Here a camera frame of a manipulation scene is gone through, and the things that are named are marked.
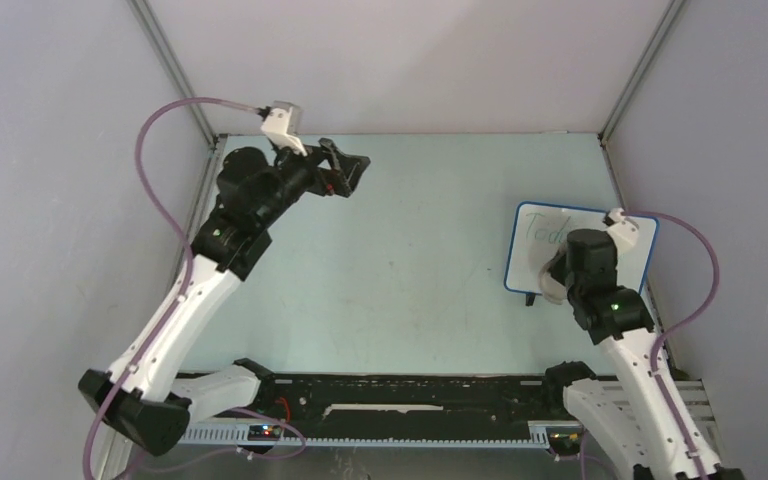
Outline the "grey eraser sponge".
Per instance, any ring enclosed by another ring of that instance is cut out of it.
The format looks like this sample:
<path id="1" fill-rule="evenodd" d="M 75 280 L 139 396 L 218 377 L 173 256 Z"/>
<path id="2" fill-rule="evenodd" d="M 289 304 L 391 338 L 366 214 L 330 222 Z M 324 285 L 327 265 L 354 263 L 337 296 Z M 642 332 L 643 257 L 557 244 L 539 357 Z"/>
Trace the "grey eraser sponge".
<path id="1" fill-rule="evenodd" d="M 567 290 L 565 287 L 566 261 L 567 261 L 567 236 L 570 232 L 571 216 L 565 215 L 558 218 L 548 230 L 545 240 L 556 251 L 552 258 L 542 267 L 538 275 L 540 293 L 550 303 L 561 305 L 566 301 Z"/>

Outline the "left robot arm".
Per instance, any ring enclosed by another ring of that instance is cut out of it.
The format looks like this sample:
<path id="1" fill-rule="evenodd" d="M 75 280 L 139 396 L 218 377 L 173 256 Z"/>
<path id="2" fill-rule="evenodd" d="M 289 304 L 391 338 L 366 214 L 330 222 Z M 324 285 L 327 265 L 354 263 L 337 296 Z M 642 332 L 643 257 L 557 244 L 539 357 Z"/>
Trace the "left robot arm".
<path id="1" fill-rule="evenodd" d="M 265 370 L 236 361 L 212 374 L 178 376 L 209 320 L 271 244 L 269 228 L 304 194 L 350 197 L 371 160 L 322 138 L 297 153 L 256 147 L 222 163 L 216 204 L 200 227 L 175 285 L 128 350 L 105 370 L 87 370 L 79 390 L 103 422 L 152 456 L 168 453 L 191 424 L 242 407 L 264 416 L 276 403 Z"/>

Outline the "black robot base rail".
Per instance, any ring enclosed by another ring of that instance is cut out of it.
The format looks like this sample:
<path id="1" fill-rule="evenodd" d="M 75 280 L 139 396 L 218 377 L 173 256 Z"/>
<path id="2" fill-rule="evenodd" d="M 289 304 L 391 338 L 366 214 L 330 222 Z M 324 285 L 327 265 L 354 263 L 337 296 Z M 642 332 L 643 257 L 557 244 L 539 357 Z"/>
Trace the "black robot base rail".
<path id="1" fill-rule="evenodd" d="M 300 439 L 527 438 L 533 424 L 578 425 L 558 374 L 439 376 L 275 373 L 254 401 Z M 226 412 L 200 423 L 260 423 Z"/>

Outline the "blue framed small whiteboard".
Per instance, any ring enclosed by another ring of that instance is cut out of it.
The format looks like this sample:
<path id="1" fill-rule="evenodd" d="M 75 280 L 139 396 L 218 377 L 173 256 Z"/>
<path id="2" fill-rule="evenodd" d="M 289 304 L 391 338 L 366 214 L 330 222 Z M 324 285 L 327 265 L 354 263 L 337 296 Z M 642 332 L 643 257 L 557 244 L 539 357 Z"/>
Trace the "blue framed small whiteboard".
<path id="1" fill-rule="evenodd" d="M 532 306 L 543 295 L 540 274 L 555 256 L 567 235 L 576 229 L 605 230 L 608 213 L 585 207 L 526 201 L 518 205 L 513 223 L 504 287 L 523 294 Z M 631 216 L 635 243 L 620 249 L 618 283 L 639 292 L 659 233 L 659 221 L 651 216 Z"/>

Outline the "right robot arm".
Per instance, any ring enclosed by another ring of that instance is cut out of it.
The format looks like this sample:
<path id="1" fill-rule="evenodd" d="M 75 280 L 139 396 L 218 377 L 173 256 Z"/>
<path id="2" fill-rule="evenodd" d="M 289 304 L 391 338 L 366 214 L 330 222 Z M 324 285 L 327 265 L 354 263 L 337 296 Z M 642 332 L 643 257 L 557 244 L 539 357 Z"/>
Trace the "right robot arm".
<path id="1" fill-rule="evenodd" d="M 613 365 L 630 409 L 610 403 L 601 384 L 586 378 L 546 385 L 543 408 L 576 418 L 621 479 L 741 479 L 692 417 L 641 295 L 618 281 L 619 257 L 636 233 L 630 224 L 574 230 L 546 269 L 563 286 L 576 323 Z"/>

